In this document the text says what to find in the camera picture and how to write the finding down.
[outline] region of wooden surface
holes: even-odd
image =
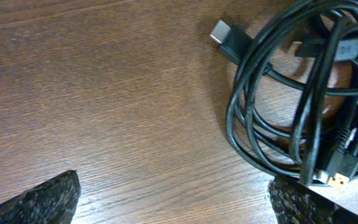
[[[224,19],[255,36],[291,2],[0,0],[0,203],[74,169],[73,223],[275,223],[272,178],[225,139],[236,68],[208,35]],[[288,45],[275,68],[304,80]],[[257,107],[287,126],[298,99],[264,78]],[[315,190],[358,213],[358,180]]]

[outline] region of gold connector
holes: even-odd
[[[336,173],[334,177],[329,177],[327,184],[336,189],[343,189],[349,181],[348,177]]]

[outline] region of cable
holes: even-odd
[[[324,25],[321,16],[334,22],[332,29]],[[278,73],[269,60],[285,37],[296,26],[308,21],[312,21],[321,40],[316,41],[320,44],[306,46],[305,43],[303,46],[303,49],[312,50],[304,50],[306,56],[315,57],[304,84]],[[341,188],[349,179],[358,176],[358,1],[300,0],[268,22],[254,39],[222,21],[218,22],[211,37],[221,44],[219,51],[239,66],[227,107],[226,131],[229,142],[240,156],[268,174],[287,175],[304,185],[329,184]],[[349,88],[327,87],[333,64],[338,60],[353,64]],[[256,89],[264,75],[302,91],[290,132],[269,124],[255,108]],[[326,95],[346,97],[330,129],[322,127]],[[241,97],[245,99],[244,105],[240,104]],[[236,119],[247,131],[253,154],[239,144],[234,134]],[[288,149],[277,145],[274,138],[258,131],[257,127],[287,138]],[[304,150],[300,149],[302,140],[306,141]],[[259,142],[290,158],[297,167],[288,168],[267,157]]]

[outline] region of usb cable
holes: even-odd
[[[326,28],[321,16],[334,22],[332,29]],[[313,21],[319,38],[304,41],[295,54],[315,58],[307,82],[300,83],[274,70],[269,60],[296,26],[309,21]],[[254,39],[223,21],[216,24],[210,36],[220,45],[219,51],[239,66],[227,107],[226,131],[240,156],[268,174],[287,175],[306,186],[329,184],[343,188],[358,176],[358,1],[300,0],[273,18]],[[344,60],[352,62],[350,87],[328,88],[333,63]],[[266,122],[254,106],[255,92],[264,75],[302,91],[291,131]],[[335,125],[327,130],[321,125],[326,95],[345,96]],[[234,134],[236,119],[246,129],[253,154],[239,144]],[[288,147],[280,147],[274,138],[258,131],[256,126],[287,138]],[[306,142],[304,150],[300,149],[302,140]],[[288,168],[267,157],[261,142],[290,158],[297,167]]]

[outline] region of black object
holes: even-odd
[[[356,22],[343,13],[345,11]],[[316,19],[320,16],[328,16],[334,22],[334,27],[322,30],[316,44],[311,45],[313,41],[309,41],[309,46],[304,47],[314,50],[305,54],[316,57],[307,83],[297,82],[275,71],[269,62],[275,49],[296,26],[309,19],[314,21],[315,27],[325,27],[321,19]],[[342,181],[335,183],[335,176],[348,181],[358,175],[358,1],[300,0],[272,19],[252,41],[248,35],[241,34],[238,28],[232,29],[222,41],[219,51],[234,63],[237,63],[237,58],[241,60],[226,114],[226,131],[233,148],[254,167],[268,174],[283,174],[300,179],[304,185],[321,184],[322,181],[340,187]],[[327,87],[336,60],[352,62],[350,88]],[[254,106],[257,86],[265,74],[302,91],[291,131],[284,131],[266,122]],[[323,129],[322,110],[326,95],[346,98],[333,126]],[[243,105],[240,101],[242,96],[245,98]],[[235,119],[246,128],[255,156],[247,152],[234,135]],[[258,131],[256,124],[277,137],[287,138],[288,148],[281,147],[275,143],[275,138]],[[307,127],[307,133],[303,131],[304,127]],[[306,149],[301,151],[300,145],[304,140]],[[294,169],[273,161],[261,150],[259,141],[292,159],[298,167]],[[327,173],[329,178],[317,181],[319,170]]]
[[[355,213],[283,175],[274,178],[268,191],[279,224],[358,223]]]
[[[77,173],[68,170],[0,204],[0,223],[71,223],[80,195]]]

